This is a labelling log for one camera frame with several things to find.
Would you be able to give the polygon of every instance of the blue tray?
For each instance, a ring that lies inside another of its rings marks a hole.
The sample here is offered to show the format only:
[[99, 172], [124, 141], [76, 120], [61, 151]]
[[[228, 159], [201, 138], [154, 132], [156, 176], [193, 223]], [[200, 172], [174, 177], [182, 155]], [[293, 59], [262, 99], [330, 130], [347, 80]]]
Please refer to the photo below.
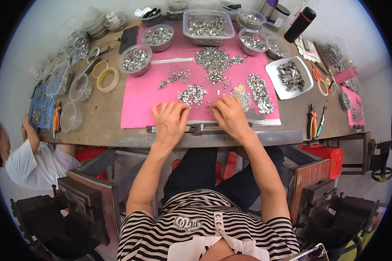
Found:
[[[29, 121], [31, 124], [32, 124], [33, 111], [35, 111], [36, 109], [41, 110], [41, 121], [39, 122], [39, 124], [37, 126], [34, 126], [35, 128], [50, 129], [51, 123], [53, 123], [53, 109], [52, 109], [52, 107], [54, 106], [56, 96], [55, 95], [51, 96], [51, 97], [46, 96], [46, 87], [48, 85], [48, 82], [49, 81], [42, 83], [40, 86], [38, 86], [35, 89], [33, 97], [30, 101]], [[46, 111], [43, 112], [43, 107], [45, 104], [46, 104]], [[49, 116], [49, 121], [47, 124], [44, 124], [44, 119], [46, 118], [47, 114]]]

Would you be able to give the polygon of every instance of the black pants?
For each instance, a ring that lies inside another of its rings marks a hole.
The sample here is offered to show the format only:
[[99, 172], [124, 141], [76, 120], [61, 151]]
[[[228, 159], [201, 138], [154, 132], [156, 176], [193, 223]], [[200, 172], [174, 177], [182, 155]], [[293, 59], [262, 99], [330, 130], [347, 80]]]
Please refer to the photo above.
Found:
[[[283, 164], [284, 155], [277, 146], [264, 147], [277, 170]], [[215, 165], [218, 148], [189, 149], [180, 164], [172, 171], [164, 187], [164, 205], [172, 196], [196, 189], [217, 191], [238, 205], [242, 211], [248, 208], [260, 196], [260, 189], [254, 180], [251, 164], [223, 183], [215, 186]]]

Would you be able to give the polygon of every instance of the pink mat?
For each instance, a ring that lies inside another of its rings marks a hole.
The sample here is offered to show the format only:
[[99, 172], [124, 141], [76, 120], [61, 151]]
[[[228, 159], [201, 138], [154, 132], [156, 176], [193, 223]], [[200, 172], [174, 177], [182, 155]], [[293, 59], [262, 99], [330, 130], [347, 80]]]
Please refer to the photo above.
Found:
[[[172, 58], [193, 58], [196, 56], [195, 51], [200, 50], [198, 46], [194, 46], [190, 43], [189, 39], [182, 33], [181, 23], [166, 23], [174, 28], [175, 34], [173, 37], [172, 45], [165, 51], [160, 53], [153, 53], [152, 61], [154, 60], [165, 60]], [[138, 33], [138, 39], [144, 30], [147, 28], [140, 28]], [[232, 56], [244, 55], [239, 46], [240, 40], [237, 35], [233, 39], [226, 40], [220, 49], [226, 48], [227, 53]], [[232, 86], [230, 87], [230, 81], [226, 81], [227, 87], [224, 88], [223, 83], [211, 84], [204, 78], [207, 75], [206, 70], [202, 65], [196, 65], [195, 61], [188, 62], [174, 62], [167, 64], [154, 64], [150, 70], [139, 77], [128, 76], [125, 84], [124, 103], [122, 107], [121, 116], [121, 128], [145, 128], [149, 125], [155, 125], [154, 118], [151, 114], [151, 107], [156, 102], [169, 102], [177, 101], [178, 92], [187, 89], [187, 85], [183, 81], [177, 81], [175, 83], [169, 83], [166, 88], [157, 90], [160, 85], [161, 79], [166, 80], [169, 75], [167, 71], [170, 71], [170, 75], [173, 72], [178, 72], [181, 69], [190, 70], [192, 73], [190, 76], [191, 80], [188, 84], [197, 84], [204, 87], [208, 92], [206, 97], [203, 99], [203, 104], [197, 109], [197, 105], [191, 106], [191, 112], [189, 120], [214, 120], [212, 112], [208, 112], [208, 101], [215, 101], [218, 97], [223, 94], [229, 95], [232, 88], [236, 84], [245, 84], [247, 92], [251, 92], [248, 89], [247, 78], [250, 73], [258, 73], [257, 75], [263, 78], [266, 82], [270, 99], [274, 105], [274, 111], [271, 114], [265, 115], [265, 119], [279, 119], [279, 109], [277, 107], [277, 97], [272, 85], [272, 82], [265, 71], [267, 65], [267, 58], [265, 54], [260, 54], [254, 57], [249, 57], [248, 62], [243, 64], [232, 64], [231, 67], [223, 73], [226, 79], [231, 78]], [[258, 107], [252, 103], [251, 108], [255, 108], [256, 113]]]
[[359, 99], [359, 101], [362, 104], [362, 110], [364, 112], [362, 99], [360, 98], [360, 96], [358, 94], [356, 94], [353, 91], [350, 91], [346, 87], [342, 86], [341, 88], [342, 88], [343, 92], [345, 92], [349, 96], [351, 108], [353, 108], [353, 106], [356, 107], [356, 120], [353, 119], [353, 114], [351, 113], [351, 111], [347, 110], [347, 117], [349, 119], [349, 125], [364, 125], [365, 124], [365, 116], [363, 114], [363, 118], [362, 119], [360, 118], [359, 104], [357, 103], [357, 99]]

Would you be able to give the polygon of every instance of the striped shirt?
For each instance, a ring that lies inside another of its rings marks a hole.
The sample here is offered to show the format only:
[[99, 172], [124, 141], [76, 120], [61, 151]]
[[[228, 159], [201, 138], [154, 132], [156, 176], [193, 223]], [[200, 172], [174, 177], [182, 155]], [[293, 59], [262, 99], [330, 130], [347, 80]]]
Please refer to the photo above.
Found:
[[[223, 220], [221, 232], [240, 241], [254, 240], [256, 247], [268, 251], [271, 261], [299, 253], [289, 219], [276, 217], [263, 223], [242, 212], [224, 195], [200, 189], [170, 198], [157, 221], [145, 212], [130, 214], [120, 229], [117, 259], [167, 260], [169, 247], [174, 243], [192, 240], [194, 236], [221, 236], [215, 227], [215, 215], [219, 217], [219, 212]], [[208, 249], [205, 247], [201, 256]]]

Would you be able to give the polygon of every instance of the wooden table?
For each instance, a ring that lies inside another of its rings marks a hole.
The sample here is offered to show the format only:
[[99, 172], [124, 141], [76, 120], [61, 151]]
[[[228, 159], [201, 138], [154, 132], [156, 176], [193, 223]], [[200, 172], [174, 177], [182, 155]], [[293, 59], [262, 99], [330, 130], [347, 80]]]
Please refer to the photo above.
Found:
[[[140, 21], [132, 21], [128, 27], [139, 25]], [[90, 43], [90, 50], [94, 47], [110, 46], [111, 51], [101, 55], [101, 59], [108, 62], [109, 67], [118, 68], [119, 61], [119, 46], [117, 41], [123, 33], [123, 30], [116, 33], [109, 32], [103, 38], [94, 40]], [[295, 44], [290, 45], [291, 57], [300, 56]], [[312, 70], [311, 61], [304, 60], [309, 70]], [[85, 60], [81, 60], [72, 66], [74, 77], [79, 75], [87, 67]], [[96, 69], [96, 74], [102, 71], [104, 66], [99, 66]], [[109, 74], [103, 81], [103, 86], [108, 86], [113, 79], [113, 74]], [[83, 122], [81, 126], [68, 133], [60, 132], [57, 135], [57, 140], [52, 138], [52, 132], [41, 130], [41, 141], [51, 143], [70, 143], [94, 146], [107, 147], [150, 147], [155, 140], [155, 134], [146, 133], [146, 129], [121, 129], [120, 119], [123, 105], [123, 96], [125, 91], [126, 74], [120, 73], [119, 83], [115, 89], [109, 93], [102, 93], [96, 88], [96, 80], [89, 75], [89, 80], [93, 83], [93, 93], [91, 97], [85, 101], [77, 104], [83, 115]], [[278, 145], [299, 143], [306, 140], [307, 129], [307, 113], [310, 111], [311, 103], [315, 105], [315, 112], [317, 113], [317, 124], [321, 120], [322, 110], [327, 106], [325, 112], [325, 121], [319, 138], [332, 138], [356, 133], [356, 129], [348, 125], [346, 112], [340, 107], [338, 99], [339, 91], [335, 96], [329, 94], [324, 97], [318, 90], [315, 81], [314, 87], [298, 96], [289, 100], [278, 100], [281, 126], [263, 126], [253, 127], [253, 129], [263, 135], [263, 145]], [[61, 100], [62, 106], [69, 102], [67, 95], [58, 96]], [[302, 140], [294, 138], [290, 130], [301, 130]], [[238, 145], [232, 138], [226, 134], [211, 134], [192, 136], [190, 133], [185, 133], [178, 147], [225, 147]]]

